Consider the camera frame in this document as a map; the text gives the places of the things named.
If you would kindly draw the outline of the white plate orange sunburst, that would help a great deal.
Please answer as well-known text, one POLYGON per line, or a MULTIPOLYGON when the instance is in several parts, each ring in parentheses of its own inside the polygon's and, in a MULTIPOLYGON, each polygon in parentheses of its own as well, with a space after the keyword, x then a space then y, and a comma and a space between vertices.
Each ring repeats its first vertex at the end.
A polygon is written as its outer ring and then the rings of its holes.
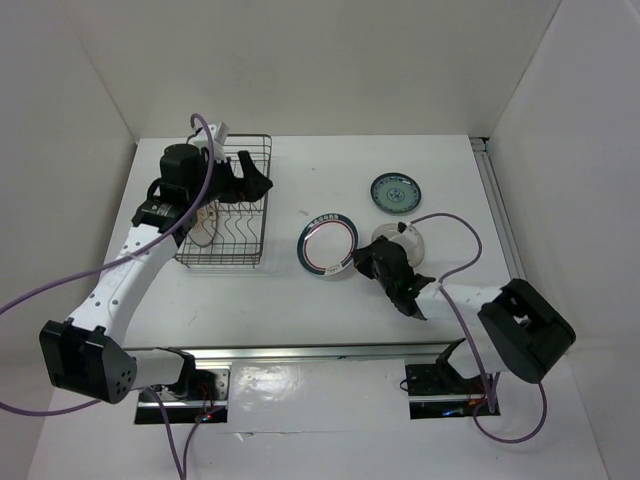
POLYGON ((218 203, 211 202, 197 210, 196 223, 188 234, 189 239, 197 247, 209 247, 216 239, 218 226, 218 203))

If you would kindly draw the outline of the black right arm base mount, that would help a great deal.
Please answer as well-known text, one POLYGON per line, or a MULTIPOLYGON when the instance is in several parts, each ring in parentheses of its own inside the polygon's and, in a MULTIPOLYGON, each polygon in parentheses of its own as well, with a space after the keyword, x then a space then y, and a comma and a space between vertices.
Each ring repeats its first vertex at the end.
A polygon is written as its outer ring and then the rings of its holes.
POLYGON ((480 377, 464 379, 436 364, 407 364, 399 388, 412 420, 500 415, 498 404, 489 410, 480 377))

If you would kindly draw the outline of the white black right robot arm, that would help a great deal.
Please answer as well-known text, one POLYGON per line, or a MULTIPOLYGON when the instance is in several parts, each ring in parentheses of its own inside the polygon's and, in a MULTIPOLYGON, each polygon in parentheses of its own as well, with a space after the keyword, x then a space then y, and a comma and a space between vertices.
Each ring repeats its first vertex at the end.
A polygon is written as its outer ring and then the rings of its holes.
POLYGON ((355 250, 353 260, 401 314, 451 322, 472 335, 453 341, 437 360, 436 379, 448 392, 482 373, 510 372, 538 384, 576 340, 569 323, 523 279, 499 287, 442 285, 416 273, 404 249, 384 237, 355 250))

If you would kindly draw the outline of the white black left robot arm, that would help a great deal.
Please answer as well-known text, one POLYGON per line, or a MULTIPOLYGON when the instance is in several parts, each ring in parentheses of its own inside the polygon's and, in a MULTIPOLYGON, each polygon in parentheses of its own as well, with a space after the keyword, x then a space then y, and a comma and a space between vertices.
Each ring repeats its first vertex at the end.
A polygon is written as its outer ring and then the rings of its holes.
POLYGON ((132 390, 162 386, 184 399, 213 377, 195 358, 176 348, 126 352, 122 342, 140 302, 164 265, 174 258, 207 205, 254 203, 272 188, 251 154, 217 160, 206 147, 188 143, 165 148, 160 175, 136 209, 114 266, 68 318, 47 322, 39 342, 53 386, 116 404, 132 390))

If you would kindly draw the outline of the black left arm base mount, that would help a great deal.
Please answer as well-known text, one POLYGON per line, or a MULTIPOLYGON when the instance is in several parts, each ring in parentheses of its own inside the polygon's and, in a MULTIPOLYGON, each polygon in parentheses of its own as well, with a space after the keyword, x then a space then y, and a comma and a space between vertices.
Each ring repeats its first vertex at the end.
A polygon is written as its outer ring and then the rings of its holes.
POLYGON ((195 379, 189 380, 184 391, 176 385, 162 384, 160 375, 138 374, 134 389, 138 392, 134 424, 141 426, 164 423, 150 387, 161 399, 171 425, 225 424, 228 420, 228 399, 232 378, 232 363, 225 360, 196 362, 195 379))

